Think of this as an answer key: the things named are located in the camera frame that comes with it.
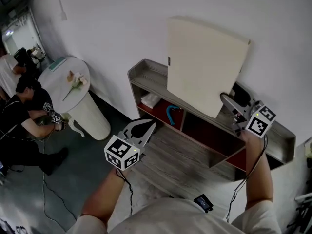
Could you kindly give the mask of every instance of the teal book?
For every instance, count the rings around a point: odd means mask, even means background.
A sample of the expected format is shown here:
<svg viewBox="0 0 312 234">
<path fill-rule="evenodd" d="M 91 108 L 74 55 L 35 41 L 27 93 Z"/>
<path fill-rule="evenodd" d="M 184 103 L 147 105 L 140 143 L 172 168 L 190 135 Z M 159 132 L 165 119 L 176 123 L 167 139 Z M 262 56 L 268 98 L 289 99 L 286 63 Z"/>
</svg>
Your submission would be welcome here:
<svg viewBox="0 0 312 234">
<path fill-rule="evenodd" d="M 64 62 L 66 62 L 65 57 L 60 57 L 58 58 L 55 62 L 53 62 L 50 66 L 49 69 L 54 72 L 58 67 L 60 67 Z"/>
</svg>

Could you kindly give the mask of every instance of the wooden floor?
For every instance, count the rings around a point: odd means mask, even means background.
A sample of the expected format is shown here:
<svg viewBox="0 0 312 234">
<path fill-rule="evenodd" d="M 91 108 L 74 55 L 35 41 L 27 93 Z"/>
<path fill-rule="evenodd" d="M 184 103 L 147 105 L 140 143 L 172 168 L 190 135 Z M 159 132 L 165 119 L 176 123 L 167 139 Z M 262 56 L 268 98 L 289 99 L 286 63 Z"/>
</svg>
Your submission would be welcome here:
<svg viewBox="0 0 312 234">
<path fill-rule="evenodd" d="M 226 215 L 224 197 L 231 198 L 233 192 L 227 188 L 218 196 L 222 186 L 230 182 L 209 170 L 209 159 L 213 158 L 209 151 L 163 126 L 153 134 L 144 154 L 132 169 L 138 175 L 173 197 L 193 200 L 205 194 L 214 204 L 211 213 L 222 218 Z"/>
</svg>

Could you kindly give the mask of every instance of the round white table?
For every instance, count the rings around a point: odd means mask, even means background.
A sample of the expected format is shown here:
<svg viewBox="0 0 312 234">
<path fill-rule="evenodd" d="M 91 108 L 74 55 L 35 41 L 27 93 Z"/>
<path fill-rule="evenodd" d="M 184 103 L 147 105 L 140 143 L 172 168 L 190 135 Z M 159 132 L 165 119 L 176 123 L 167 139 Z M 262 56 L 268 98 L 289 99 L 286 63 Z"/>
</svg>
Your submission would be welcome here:
<svg viewBox="0 0 312 234">
<path fill-rule="evenodd" d="M 74 74 L 81 73 L 88 83 L 81 86 L 80 89 L 72 90 L 66 97 L 72 85 L 71 82 L 67 81 L 69 71 Z M 66 62 L 55 71 L 45 69 L 38 81 L 49 93 L 55 112 L 59 114 L 68 113 L 94 139 L 102 140 L 109 135 L 111 126 L 88 92 L 91 82 L 90 72 L 84 61 L 75 57 L 67 57 Z M 72 119 L 70 119 L 69 125 L 74 131 L 84 136 L 81 131 L 73 126 Z"/>
</svg>

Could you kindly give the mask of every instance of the white t-shirt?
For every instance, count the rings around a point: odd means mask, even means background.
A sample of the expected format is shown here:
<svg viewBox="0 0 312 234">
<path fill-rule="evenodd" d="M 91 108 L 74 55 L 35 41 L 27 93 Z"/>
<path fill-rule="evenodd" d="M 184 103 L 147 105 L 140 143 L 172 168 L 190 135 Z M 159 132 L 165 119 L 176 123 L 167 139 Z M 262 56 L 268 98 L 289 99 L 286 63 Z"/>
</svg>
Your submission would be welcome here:
<svg viewBox="0 0 312 234">
<path fill-rule="evenodd" d="M 68 234 L 106 234 L 98 218 L 85 215 L 78 218 Z M 262 201 L 232 224 L 205 213 L 200 206 L 186 199 L 162 198 L 126 219 L 110 234 L 280 234 L 273 204 Z"/>
<path fill-rule="evenodd" d="M 20 75 L 13 73 L 14 67 L 18 64 L 12 55 L 5 55 L 0 58 L 0 86 L 12 97 L 15 94 L 16 86 Z"/>
</svg>

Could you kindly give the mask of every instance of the white board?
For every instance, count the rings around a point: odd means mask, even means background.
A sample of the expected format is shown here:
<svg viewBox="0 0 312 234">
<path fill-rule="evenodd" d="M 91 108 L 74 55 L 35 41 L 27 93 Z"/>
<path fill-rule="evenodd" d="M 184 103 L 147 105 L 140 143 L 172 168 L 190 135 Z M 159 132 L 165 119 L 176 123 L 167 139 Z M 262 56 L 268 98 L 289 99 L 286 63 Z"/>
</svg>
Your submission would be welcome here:
<svg viewBox="0 0 312 234">
<path fill-rule="evenodd" d="M 168 91 L 217 117 L 220 94 L 231 91 L 250 40 L 180 16 L 168 19 L 168 40 Z"/>
</svg>

